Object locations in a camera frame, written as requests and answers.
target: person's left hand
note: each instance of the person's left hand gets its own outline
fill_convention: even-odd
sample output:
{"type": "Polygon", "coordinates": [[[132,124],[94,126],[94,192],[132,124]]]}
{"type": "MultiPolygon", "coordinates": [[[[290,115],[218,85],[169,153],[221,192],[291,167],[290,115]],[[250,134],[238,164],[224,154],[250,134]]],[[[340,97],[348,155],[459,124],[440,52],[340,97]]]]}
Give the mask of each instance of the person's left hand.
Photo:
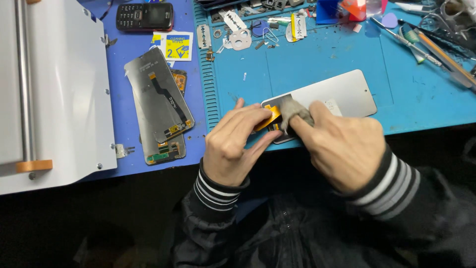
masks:
{"type": "Polygon", "coordinates": [[[216,183],[225,186],[240,186],[269,144],[282,135],[279,130],[270,131],[250,149],[245,149],[246,140],[253,127],[272,115],[259,103],[243,107],[239,98],[235,108],[218,122],[205,137],[203,169],[216,183]]]}

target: white machine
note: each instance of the white machine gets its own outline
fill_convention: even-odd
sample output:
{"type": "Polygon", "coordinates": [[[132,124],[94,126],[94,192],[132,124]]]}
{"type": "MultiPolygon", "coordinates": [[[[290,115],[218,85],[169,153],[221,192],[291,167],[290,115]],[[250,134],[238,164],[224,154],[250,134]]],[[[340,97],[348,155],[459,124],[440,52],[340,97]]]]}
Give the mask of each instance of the white machine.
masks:
{"type": "Polygon", "coordinates": [[[0,2],[0,195],[117,167],[102,22],[33,2],[0,2]]]}

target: hand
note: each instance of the hand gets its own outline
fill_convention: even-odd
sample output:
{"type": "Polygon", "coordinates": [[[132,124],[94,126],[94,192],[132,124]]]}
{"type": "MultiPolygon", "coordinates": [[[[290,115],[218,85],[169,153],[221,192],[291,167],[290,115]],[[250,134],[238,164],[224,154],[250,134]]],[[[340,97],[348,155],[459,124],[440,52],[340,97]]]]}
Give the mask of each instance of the hand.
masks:
{"type": "Polygon", "coordinates": [[[270,131],[246,150],[246,140],[253,127],[272,112],[262,109],[259,103],[243,107],[244,103],[239,98],[235,108],[205,137],[203,169],[211,180],[221,185],[240,186],[266,147],[282,135],[279,130],[270,131]]]}
{"type": "Polygon", "coordinates": [[[312,165],[341,192],[363,188],[385,152],[382,125],[370,117],[334,116],[322,102],[311,103],[309,111],[314,127],[299,116],[289,123],[311,153],[312,165]]]}

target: gray cloth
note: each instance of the gray cloth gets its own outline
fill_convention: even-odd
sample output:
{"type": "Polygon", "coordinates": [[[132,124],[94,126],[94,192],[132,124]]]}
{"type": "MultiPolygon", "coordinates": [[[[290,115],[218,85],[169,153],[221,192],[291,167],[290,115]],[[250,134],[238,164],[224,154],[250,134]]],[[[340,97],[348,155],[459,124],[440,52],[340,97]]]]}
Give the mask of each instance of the gray cloth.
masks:
{"type": "Polygon", "coordinates": [[[312,119],[309,110],[297,101],[293,100],[291,97],[284,98],[283,102],[281,102],[279,105],[279,110],[281,111],[281,116],[283,117],[281,129],[283,129],[284,133],[286,134],[289,126],[289,120],[295,115],[301,117],[310,126],[314,126],[314,119],[312,119]]]}

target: black jacket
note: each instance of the black jacket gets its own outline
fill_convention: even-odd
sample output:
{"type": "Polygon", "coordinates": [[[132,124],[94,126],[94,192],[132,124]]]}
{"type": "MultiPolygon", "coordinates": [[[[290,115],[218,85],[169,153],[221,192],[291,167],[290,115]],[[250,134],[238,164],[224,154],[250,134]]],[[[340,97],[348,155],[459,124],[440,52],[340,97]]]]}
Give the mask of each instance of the black jacket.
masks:
{"type": "Polygon", "coordinates": [[[218,185],[200,163],[182,201],[174,266],[476,267],[475,196],[389,148],[357,193],[319,186],[271,196],[237,224],[236,202],[248,185],[248,178],[240,187],[218,185]]]}

